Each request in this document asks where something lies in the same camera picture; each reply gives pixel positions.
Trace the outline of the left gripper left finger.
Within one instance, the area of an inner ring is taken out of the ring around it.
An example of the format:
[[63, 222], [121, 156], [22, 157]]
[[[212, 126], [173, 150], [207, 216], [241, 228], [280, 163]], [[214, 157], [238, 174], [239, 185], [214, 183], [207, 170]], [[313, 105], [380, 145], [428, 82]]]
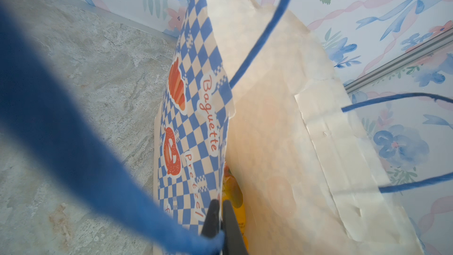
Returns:
[[218, 199], [213, 199], [210, 202], [201, 235], [207, 238], [214, 238], [221, 229], [220, 220], [220, 202]]

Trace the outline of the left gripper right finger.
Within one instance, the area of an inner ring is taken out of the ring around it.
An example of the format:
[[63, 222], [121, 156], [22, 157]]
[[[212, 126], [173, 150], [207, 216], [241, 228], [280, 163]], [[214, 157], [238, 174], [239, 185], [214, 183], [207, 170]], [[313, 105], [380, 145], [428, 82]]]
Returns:
[[248, 255], [241, 230], [230, 200], [222, 204], [221, 229], [225, 234], [223, 255]]

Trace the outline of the yellow mango candy bag front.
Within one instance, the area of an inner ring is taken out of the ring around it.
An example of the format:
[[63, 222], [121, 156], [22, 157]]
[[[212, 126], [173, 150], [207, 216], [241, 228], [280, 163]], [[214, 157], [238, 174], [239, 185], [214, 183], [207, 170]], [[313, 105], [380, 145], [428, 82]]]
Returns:
[[245, 244], [245, 248], [249, 250], [248, 239], [245, 235], [247, 224], [247, 216], [245, 212], [244, 200], [242, 191], [237, 183], [236, 178], [231, 173], [227, 164], [224, 167], [224, 176], [222, 182], [222, 200], [229, 200], [233, 206], [238, 226]]

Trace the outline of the blue checkered paper bag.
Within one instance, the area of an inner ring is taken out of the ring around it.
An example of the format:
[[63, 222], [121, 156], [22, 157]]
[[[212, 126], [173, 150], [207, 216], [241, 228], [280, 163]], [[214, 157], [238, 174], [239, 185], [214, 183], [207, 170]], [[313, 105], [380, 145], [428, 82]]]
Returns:
[[201, 235], [227, 164], [249, 255], [426, 255], [323, 47], [290, 0], [189, 0], [155, 118], [149, 197], [1, 11], [1, 125], [73, 194], [160, 254], [222, 254]]

